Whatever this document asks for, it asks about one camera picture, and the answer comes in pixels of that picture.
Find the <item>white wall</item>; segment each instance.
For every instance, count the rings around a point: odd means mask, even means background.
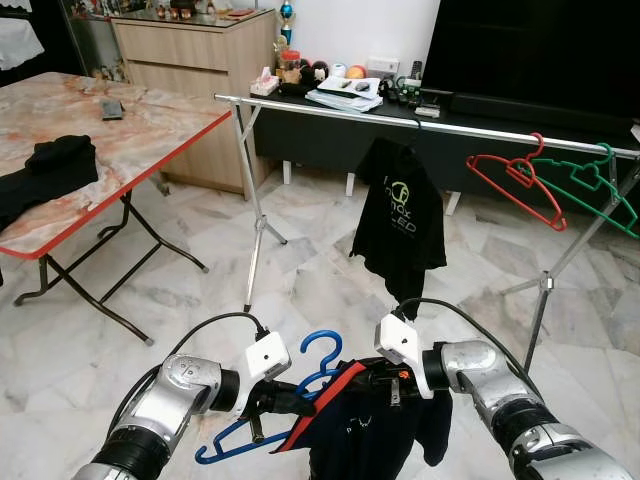
[[[370,55],[400,60],[400,74],[427,57],[440,0],[290,0],[292,48],[310,61],[366,65]],[[233,0],[253,7],[254,0]],[[282,0],[258,0],[279,9]]]

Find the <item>trophy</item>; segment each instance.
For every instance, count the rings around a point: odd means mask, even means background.
[[[291,45],[291,23],[294,17],[293,7],[289,3],[289,0],[284,0],[284,3],[280,7],[280,21],[282,27],[280,27],[280,33],[287,39],[287,45]]]

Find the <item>red table edge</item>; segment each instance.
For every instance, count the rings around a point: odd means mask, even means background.
[[[221,115],[220,118],[217,118],[210,125],[207,125],[200,132],[198,132],[193,137],[191,137],[189,140],[187,140],[185,143],[180,145],[178,148],[176,148],[172,152],[168,153],[162,160],[160,160],[159,162],[153,164],[147,170],[145,170],[140,175],[138,175],[136,178],[134,178],[129,183],[127,183],[125,186],[120,188],[117,192],[115,192],[109,198],[107,198],[106,200],[101,202],[96,208],[94,208],[93,210],[87,212],[86,215],[83,215],[81,218],[76,220],[72,225],[69,225],[65,230],[63,230],[58,235],[56,235],[55,238],[49,240],[49,242],[44,244],[38,250],[36,250],[34,252],[25,253],[25,252],[17,252],[15,250],[11,250],[10,248],[6,248],[6,247],[0,247],[0,253],[6,253],[7,255],[11,255],[13,257],[18,257],[18,258],[24,258],[24,259],[27,259],[27,260],[37,260],[37,259],[39,259],[40,257],[44,256],[45,254],[47,254],[51,250],[53,250],[53,248],[58,246],[63,240],[66,240],[73,233],[78,231],[80,229],[80,227],[85,225],[89,220],[92,220],[93,218],[95,218],[100,212],[102,212],[104,209],[109,207],[112,203],[114,203],[116,200],[118,200],[122,195],[127,193],[129,190],[132,190],[133,188],[135,188],[136,185],[141,183],[143,180],[146,180],[147,178],[149,178],[149,176],[153,172],[155,172],[156,170],[158,170],[159,168],[161,168],[162,166],[167,164],[171,159],[173,159],[173,157],[175,157],[179,153],[182,153],[183,151],[185,151],[192,144],[194,144],[196,141],[198,141],[204,135],[209,133],[215,127],[220,125],[224,120],[226,120],[230,116],[231,116],[231,111],[229,110],[225,114]]]

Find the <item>red hanger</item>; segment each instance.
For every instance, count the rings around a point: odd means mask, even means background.
[[[474,172],[476,175],[478,175],[485,182],[502,193],[516,205],[519,205],[521,208],[529,212],[538,220],[549,225],[554,230],[561,232],[567,228],[567,220],[563,217],[562,209],[558,205],[555,197],[551,194],[549,189],[538,179],[538,177],[536,176],[536,171],[531,164],[531,159],[538,157],[542,153],[542,150],[544,149],[544,139],[539,133],[534,132],[531,135],[538,139],[538,148],[535,152],[529,153],[524,158],[514,158],[513,160],[507,160],[506,158],[498,157],[495,155],[471,155],[469,158],[467,158],[467,167],[469,167],[472,172]],[[524,203],[513,194],[509,193],[483,172],[478,170],[478,162],[480,160],[491,160],[494,162],[500,162],[505,165],[505,171],[507,172],[507,174],[513,177],[518,183],[520,183],[520,185],[525,188],[532,188],[536,186],[537,188],[542,190],[551,202],[551,205],[556,212],[553,218],[546,218],[544,215],[534,210],[532,207]]]

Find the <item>wooden cabinet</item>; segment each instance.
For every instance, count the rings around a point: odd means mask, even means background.
[[[248,96],[250,82],[264,66],[273,65],[273,10],[240,22],[208,21],[211,25],[158,21],[151,10],[132,17],[114,18],[113,25],[134,84],[212,101],[214,92]],[[243,110],[246,120],[249,113]],[[249,140],[253,153],[253,137]],[[256,183],[262,183],[269,165],[255,160],[252,167]],[[163,172],[179,182],[248,196],[230,119],[173,159]]]

